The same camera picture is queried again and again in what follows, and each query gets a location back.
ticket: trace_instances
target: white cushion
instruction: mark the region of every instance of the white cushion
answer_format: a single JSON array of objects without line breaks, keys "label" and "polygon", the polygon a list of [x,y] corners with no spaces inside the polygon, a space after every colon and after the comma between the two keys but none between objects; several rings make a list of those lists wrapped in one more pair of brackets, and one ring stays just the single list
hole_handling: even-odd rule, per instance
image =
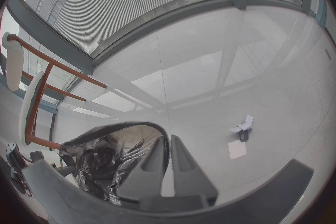
[{"label": "white cushion", "polygon": [[23,70],[23,48],[16,40],[7,41],[10,33],[6,32],[2,36],[2,45],[7,49],[6,77],[7,86],[14,92],[19,88]]},{"label": "white cushion", "polygon": [[27,146],[25,142],[26,127],[27,127],[27,123],[29,120],[31,110],[36,100],[37,91],[42,82],[43,75],[44,73],[42,71],[35,75],[35,77],[31,80],[29,87],[26,91],[26,94],[23,98],[22,107],[20,111],[20,117],[19,117],[19,135],[20,135],[20,140],[23,146]]}]

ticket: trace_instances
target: wooden chair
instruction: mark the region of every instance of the wooden chair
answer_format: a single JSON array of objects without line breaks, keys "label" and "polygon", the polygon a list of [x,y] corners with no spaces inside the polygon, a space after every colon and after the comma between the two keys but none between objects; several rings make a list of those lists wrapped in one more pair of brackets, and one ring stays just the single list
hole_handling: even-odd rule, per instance
[{"label": "wooden chair", "polygon": [[[21,75],[26,76],[27,78],[32,79],[29,87],[26,91],[26,94],[23,99],[20,117],[19,117],[19,135],[20,140],[24,146],[29,145],[31,142],[39,144],[41,146],[59,149],[61,144],[44,140],[42,138],[38,138],[35,136],[35,128],[36,128],[36,115],[37,110],[39,108],[39,104],[43,93],[46,88],[50,88],[56,92],[64,94],[66,96],[70,96],[72,98],[85,101],[84,98],[76,96],[74,94],[62,91],[57,89],[51,85],[46,84],[48,76],[51,72],[53,66],[56,66],[70,74],[73,74],[77,77],[80,77],[88,82],[91,82],[95,85],[98,85],[102,88],[106,88],[106,85],[92,79],[88,76],[77,72],[60,62],[57,62],[53,58],[43,54],[39,50],[33,48],[31,45],[24,42],[22,39],[17,37],[16,35],[12,35],[6,32],[2,37],[2,45],[7,49],[7,84],[8,88],[12,91],[15,91],[19,87],[19,83],[21,80]],[[26,48],[31,53],[35,54],[36,56],[46,60],[49,64],[45,72],[39,72],[34,77],[31,75],[23,72],[23,49],[22,47]]]}]

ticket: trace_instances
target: plastic bag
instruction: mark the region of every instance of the plastic bag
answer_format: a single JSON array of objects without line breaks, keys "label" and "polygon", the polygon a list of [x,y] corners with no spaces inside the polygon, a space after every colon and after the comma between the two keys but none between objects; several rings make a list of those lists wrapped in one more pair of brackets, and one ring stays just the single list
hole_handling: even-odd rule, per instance
[{"label": "plastic bag", "polygon": [[63,143],[59,154],[75,158],[76,180],[81,189],[121,205],[116,190],[160,136],[164,136],[165,172],[170,154],[168,136],[164,129],[150,122],[95,127]]}]

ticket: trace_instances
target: black trash bag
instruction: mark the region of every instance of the black trash bag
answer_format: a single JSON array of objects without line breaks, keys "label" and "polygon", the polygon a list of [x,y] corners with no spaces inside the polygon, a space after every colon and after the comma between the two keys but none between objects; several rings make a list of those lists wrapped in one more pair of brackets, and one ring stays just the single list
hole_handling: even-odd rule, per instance
[{"label": "black trash bag", "polygon": [[95,127],[63,143],[59,155],[75,159],[76,180],[81,189],[121,205],[116,190],[160,136],[164,137],[162,169],[165,173],[170,155],[169,139],[164,129],[150,122]]}]

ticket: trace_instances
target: floor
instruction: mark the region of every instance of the floor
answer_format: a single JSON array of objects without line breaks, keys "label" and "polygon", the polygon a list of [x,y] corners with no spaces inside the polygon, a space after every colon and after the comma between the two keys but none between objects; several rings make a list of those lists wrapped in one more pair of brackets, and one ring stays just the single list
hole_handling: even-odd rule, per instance
[{"label": "floor", "polygon": [[[327,143],[336,127],[335,51],[314,18],[293,10],[249,6],[193,16],[99,65],[93,77],[107,88],[79,83],[72,93],[87,101],[66,97],[59,104],[53,141],[98,125],[157,123],[181,138],[222,204],[250,192],[292,158],[317,171],[326,151],[335,151]],[[230,129],[248,114],[252,132],[242,144]],[[173,195],[171,166],[162,194]]]}]

